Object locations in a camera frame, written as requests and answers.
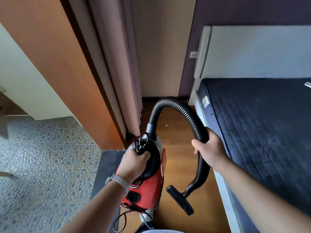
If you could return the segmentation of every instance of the orange wooden column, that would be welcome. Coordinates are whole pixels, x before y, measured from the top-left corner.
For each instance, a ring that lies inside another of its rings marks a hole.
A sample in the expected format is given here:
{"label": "orange wooden column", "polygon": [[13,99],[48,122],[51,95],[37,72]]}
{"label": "orange wooden column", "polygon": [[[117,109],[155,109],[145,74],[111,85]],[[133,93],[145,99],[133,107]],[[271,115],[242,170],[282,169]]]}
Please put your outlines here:
{"label": "orange wooden column", "polygon": [[94,79],[60,0],[0,3],[2,25],[99,147],[124,149],[109,101]]}

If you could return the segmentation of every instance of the pink curtain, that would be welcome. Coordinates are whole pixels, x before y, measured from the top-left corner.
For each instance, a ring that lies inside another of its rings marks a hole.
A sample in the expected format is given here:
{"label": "pink curtain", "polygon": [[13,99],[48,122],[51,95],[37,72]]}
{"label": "pink curtain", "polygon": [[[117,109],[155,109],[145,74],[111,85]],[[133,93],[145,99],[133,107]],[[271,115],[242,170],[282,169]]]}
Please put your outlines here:
{"label": "pink curtain", "polygon": [[89,0],[89,4],[125,124],[139,136],[142,94],[129,0]]}

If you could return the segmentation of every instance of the purple wall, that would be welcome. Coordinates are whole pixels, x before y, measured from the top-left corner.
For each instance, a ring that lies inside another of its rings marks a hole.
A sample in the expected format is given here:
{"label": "purple wall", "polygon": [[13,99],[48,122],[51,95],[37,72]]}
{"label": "purple wall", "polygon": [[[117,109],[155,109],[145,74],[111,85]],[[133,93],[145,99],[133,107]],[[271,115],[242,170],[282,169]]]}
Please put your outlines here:
{"label": "purple wall", "polygon": [[311,25],[311,0],[196,0],[179,96],[190,95],[195,58],[206,25]]}

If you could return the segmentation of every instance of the metal watch band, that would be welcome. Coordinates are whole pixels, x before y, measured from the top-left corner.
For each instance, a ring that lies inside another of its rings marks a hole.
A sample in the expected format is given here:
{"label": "metal watch band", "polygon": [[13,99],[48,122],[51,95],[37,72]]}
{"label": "metal watch band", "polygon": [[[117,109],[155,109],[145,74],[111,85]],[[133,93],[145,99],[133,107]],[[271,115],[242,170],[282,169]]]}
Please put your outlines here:
{"label": "metal watch band", "polygon": [[125,196],[128,194],[128,192],[130,191],[130,185],[126,182],[126,180],[124,180],[122,177],[112,174],[112,176],[108,177],[106,180],[107,184],[110,181],[115,181],[117,183],[119,183],[121,186],[123,186],[123,188],[125,189]]}

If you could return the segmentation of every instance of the quilted mattress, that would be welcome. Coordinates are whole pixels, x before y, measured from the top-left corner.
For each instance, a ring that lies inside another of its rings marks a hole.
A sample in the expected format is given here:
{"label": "quilted mattress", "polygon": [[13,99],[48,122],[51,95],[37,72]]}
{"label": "quilted mattress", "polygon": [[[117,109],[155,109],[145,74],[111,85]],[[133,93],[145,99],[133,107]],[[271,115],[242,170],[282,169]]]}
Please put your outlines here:
{"label": "quilted mattress", "polygon": [[[204,79],[198,95],[230,158],[311,216],[311,88],[305,82],[311,78]],[[235,202],[244,230],[256,229]]]}

